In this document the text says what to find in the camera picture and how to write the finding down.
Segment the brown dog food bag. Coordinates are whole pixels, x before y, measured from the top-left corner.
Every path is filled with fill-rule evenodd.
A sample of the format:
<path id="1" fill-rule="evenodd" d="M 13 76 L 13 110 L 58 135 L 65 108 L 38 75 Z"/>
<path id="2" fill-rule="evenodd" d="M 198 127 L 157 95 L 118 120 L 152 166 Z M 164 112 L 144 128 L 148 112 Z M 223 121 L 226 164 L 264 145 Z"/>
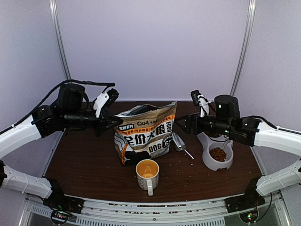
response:
<path id="1" fill-rule="evenodd" d="M 123 122 L 114 127 L 114 146 L 124 166 L 169 152 L 176 109 L 177 102 L 144 104 L 116 115 Z"/>

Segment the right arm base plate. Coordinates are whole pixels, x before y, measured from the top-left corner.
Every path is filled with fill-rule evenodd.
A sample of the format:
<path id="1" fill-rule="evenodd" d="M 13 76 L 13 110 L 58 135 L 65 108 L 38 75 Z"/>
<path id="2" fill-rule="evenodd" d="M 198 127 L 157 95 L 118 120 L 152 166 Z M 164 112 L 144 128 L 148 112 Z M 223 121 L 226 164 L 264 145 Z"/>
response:
<path id="1" fill-rule="evenodd" d="M 265 204 L 265 199 L 261 196 L 239 195 L 226 198 L 225 205 L 228 213 L 252 209 Z"/>

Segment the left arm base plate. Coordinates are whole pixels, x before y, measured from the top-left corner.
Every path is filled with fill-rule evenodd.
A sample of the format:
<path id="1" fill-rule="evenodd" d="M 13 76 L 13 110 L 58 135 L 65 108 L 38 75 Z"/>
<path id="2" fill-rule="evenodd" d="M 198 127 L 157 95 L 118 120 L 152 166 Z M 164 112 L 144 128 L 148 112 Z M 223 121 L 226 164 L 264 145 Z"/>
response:
<path id="1" fill-rule="evenodd" d="M 69 214 L 77 213 L 80 214 L 83 206 L 84 200 L 80 198 L 75 198 L 71 196 L 57 196 L 49 197 L 47 199 L 42 199 L 44 204 L 51 209 L 63 210 Z"/>

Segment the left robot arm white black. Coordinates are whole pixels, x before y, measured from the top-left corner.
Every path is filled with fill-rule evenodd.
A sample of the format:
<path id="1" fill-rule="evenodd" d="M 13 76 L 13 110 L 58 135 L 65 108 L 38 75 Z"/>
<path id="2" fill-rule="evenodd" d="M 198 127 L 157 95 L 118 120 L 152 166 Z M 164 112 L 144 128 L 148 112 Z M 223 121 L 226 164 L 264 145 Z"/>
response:
<path id="1" fill-rule="evenodd" d="M 90 104 L 84 85 L 93 82 L 63 81 L 53 90 L 59 90 L 50 105 L 40 102 L 30 113 L 0 133 L 0 156 L 4 157 L 27 143 L 46 138 L 66 129 L 93 129 L 96 136 L 120 125 L 122 120 L 107 112 L 119 97 L 114 83 L 95 83 L 105 89 Z M 57 209 L 67 206 L 68 200 L 56 180 L 38 178 L 19 172 L 4 162 L 0 163 L 1 188 L 13 189 L 49 200 Z"/>

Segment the metal spoon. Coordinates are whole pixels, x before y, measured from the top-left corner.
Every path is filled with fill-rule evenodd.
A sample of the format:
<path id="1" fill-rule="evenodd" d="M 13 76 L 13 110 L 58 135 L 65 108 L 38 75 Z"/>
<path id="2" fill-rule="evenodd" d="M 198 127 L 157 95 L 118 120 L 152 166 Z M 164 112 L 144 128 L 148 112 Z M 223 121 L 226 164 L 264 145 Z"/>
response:
<path id="1" fill-rule="evenodd" d="M 194 160 L 194 157 L 186 150 L 186 144 L 182 140 L 182 138 L 176 134 L 175 132 L 172 133 L 172 139 L 175 144 L 176 150 L 179 152 L 185 152 L 191 159 Z"/>

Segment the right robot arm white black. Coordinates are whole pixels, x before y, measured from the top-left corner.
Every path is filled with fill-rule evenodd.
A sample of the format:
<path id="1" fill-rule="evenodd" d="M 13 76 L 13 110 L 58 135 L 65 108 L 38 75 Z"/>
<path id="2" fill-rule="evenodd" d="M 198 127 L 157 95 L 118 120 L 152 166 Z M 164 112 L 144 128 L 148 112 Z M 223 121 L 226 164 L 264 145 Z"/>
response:
<path id="1" fill-rule="evenodd" d="M 241 117 L 238 99 L 231 95 L 219 95 L 214 98 L 215 115 L 210 115 L 205 105 L 207 99 L 198 90 L 191 93 L 193 104 L 199 113 L 188 114 L 177 118 L 174 122 L 186 134 L 198 135 L 202 132 L 225 135 L 229 140 L 250 147 L 268 147 L 300 156 L 301 133 L 299 131 L 275 126 L 264 117 Z M 287 188 L 301 182 L 301 161 L 275 173 L 251 182 L 251 190 L 241 197 L 241 204 L 250 208 L 259 200 L 276 190 Z"/>

